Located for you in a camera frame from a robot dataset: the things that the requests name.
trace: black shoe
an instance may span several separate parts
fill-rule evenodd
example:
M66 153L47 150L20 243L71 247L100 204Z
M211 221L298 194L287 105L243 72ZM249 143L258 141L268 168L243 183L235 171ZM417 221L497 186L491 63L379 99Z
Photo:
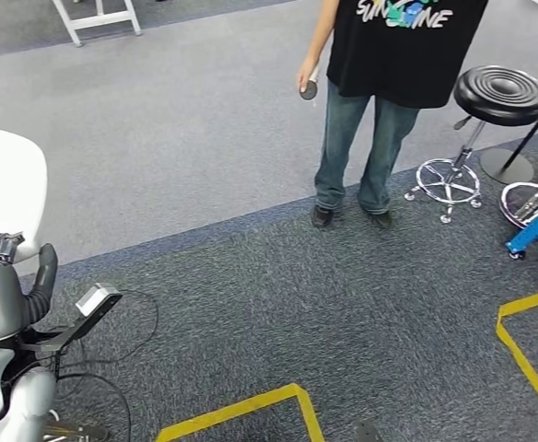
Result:
M389 212L384 212L380 215L367 214L374 221L374 224L380 228L389 228L392 224L392 216Z
M315 227L324 228L329 226L332 223L333 218L334 218L334 210L323 209L318 205L312 209L312 219Z

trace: white table leg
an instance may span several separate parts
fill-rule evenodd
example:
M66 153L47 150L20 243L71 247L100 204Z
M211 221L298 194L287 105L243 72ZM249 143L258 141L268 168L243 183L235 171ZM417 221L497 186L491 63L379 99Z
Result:
M54 4L54 6L57 7L58 14L60 14L60 17L63 19L65 24L65 27L66 27L66 30L68 31L69 35L70 35L70 38L72 40L75 46L76 46L77 48L83 46L83 44L81 43L80 40L78 40L78 36L76 35L76 31L72 26L72 23L71 23L70 17L68 15L64 5L63 5L63 2L61 0L52 0L52 2Z
M134 10L134 6L132 5L132 0L124 0L126 4L126 9L130 13L130 19L132 20L132 26L134 28L134 33L137 35L142 35L142 30L138 24L138 19L137 18L137 11Z

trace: round stand base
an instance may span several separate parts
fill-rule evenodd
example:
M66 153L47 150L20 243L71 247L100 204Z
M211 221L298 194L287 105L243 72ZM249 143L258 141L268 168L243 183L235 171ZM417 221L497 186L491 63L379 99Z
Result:
M481 154L480 166L489 177L502 182L528 182L534 178L534 167L524 157L515 158L508 169L503 169L512 152L506 149L489 149Z

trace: graphic print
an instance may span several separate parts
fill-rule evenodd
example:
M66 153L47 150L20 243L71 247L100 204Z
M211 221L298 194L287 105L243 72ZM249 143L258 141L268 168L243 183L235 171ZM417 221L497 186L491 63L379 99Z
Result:
M439 8L440 1L359 0L357 14L364 23L381 18L391 28L442 28L454 11Z

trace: black t-shirt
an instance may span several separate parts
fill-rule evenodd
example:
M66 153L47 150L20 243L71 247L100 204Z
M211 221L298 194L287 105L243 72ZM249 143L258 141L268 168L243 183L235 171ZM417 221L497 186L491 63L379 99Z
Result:
M327 76L343 97L440 108L488 0L340 0Z

